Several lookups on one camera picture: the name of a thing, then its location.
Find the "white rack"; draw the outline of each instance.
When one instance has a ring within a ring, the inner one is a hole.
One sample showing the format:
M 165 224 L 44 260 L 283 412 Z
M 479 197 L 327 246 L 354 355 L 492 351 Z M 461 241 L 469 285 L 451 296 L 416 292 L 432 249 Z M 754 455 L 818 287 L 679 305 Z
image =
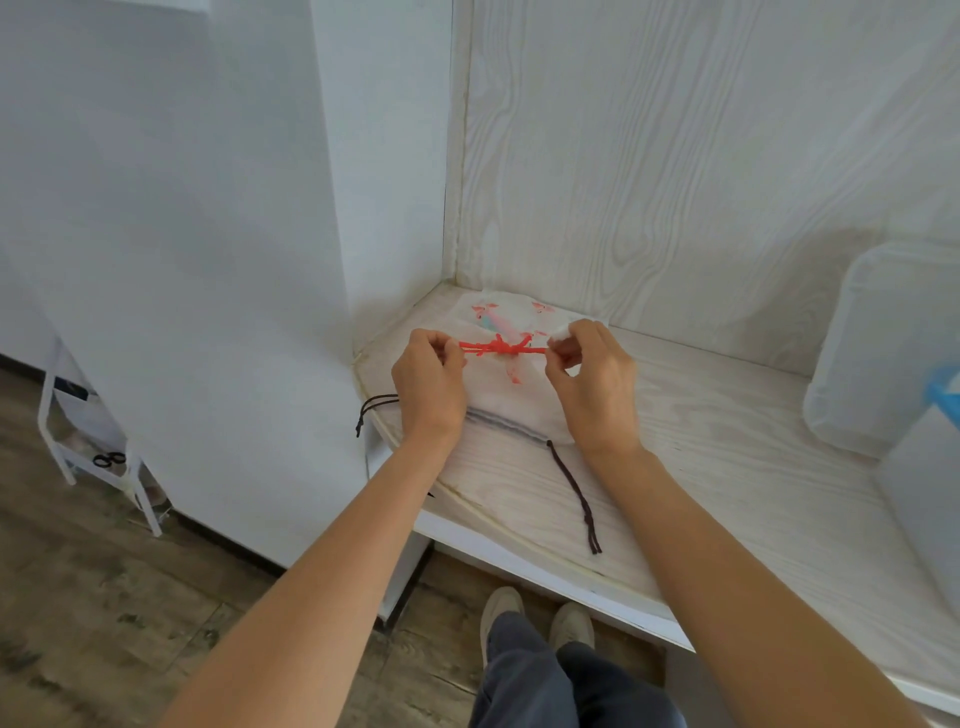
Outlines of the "white rack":
M 100 478 L 124 494 L 132 496 L 133 502 L 143 512 L 151 532 L 154 536 L 159 536 L 162 533 L 159 519 L 156 516 L 154 507 L 150 504 L 147 491 L 140 480 L 140 468 L 143 465 L 143 461 L 131 447 L 129 438 L 126 439 L 124 446 L 124 452 L 127 457 L 127 467 L 123 474 L 116 475 L 106 468 L 100 468 L 94 465 L 90 458 L 56 440 L 50 432 L 47 421 L 50 418 L 50 405 L 54 397 L 54 384 L 57 381 L 57 372 L 60 370 L 65 354 L 69 355 L 63 342 L 58 337 L 54 342 L 53 350 L 50 352 L 50 357 L 47 361 L 46 377 L 43 379 L 43 391 L 40 395 L 40 407 L 36 414 L 36 424 L 40 429 L 40 436 L 43 438 L 43 442 L 46 443 L 50 454 L 60 467 L 60 472 L 63 473 L 63 478 L 68 484 L 76 485 L 77 478 L 74 477 L 74 470 L 78 469 Z

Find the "scissors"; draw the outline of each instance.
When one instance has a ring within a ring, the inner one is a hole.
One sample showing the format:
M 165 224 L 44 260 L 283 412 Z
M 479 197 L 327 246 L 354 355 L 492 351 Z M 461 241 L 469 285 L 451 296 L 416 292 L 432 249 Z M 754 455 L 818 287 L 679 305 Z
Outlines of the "scissors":
M 98 468 L 109 468 L 112 465 L 125 465 L 127 456 L 123 452 L 101 452 L 93 456 L 93 464 Z

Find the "beige sneaker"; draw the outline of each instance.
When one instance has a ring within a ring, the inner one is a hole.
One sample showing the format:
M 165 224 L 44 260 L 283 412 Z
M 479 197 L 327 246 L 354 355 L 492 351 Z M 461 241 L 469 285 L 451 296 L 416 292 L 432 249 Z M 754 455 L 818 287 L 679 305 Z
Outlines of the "beige sneaker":
M 560 608 L 550 625 L 550 647 L 556 652 L 567 643 L 593 647 L 593 622 L 587 608 L 574 601 Z
M 513 587 L 500 587 L 483 608 L 483 617 L 480 618 L 480 649 L 483 650 L 483 667 L 487 666 L 487 637 L 490 635 L 493 621 L 504 612 L 520 612 L 523 614 L 523 599 Z

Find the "blue lid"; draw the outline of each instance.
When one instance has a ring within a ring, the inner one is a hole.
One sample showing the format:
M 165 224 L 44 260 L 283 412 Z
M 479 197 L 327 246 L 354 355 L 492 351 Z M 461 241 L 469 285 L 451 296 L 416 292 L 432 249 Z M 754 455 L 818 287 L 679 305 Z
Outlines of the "blue lid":
M 958 374 L 960 374 L 960 366 L 938 369 L 926 385 L 924 398 L 927 404 L 940 407 L 940 411 L 947 416 L 953 426 L 960 429 L 960 392 L 948 391 L 950 383 Z

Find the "red cord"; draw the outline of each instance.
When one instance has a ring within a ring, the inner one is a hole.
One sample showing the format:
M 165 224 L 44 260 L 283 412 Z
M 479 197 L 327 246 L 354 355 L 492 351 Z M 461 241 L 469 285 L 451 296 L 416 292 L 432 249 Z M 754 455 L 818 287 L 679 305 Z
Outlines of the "red cord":
M 483 356 L 485 353 L 546 353 L 546 347 L 528 347 L 533 336 L 529 333 L 523 337 L 519 344 L 508 344 L 503 340 L 500 334 L 487 344 L 471 344 L 469 341 L 461 341 L 460 348 L 465 353 L 475 353 L 477 356 Z

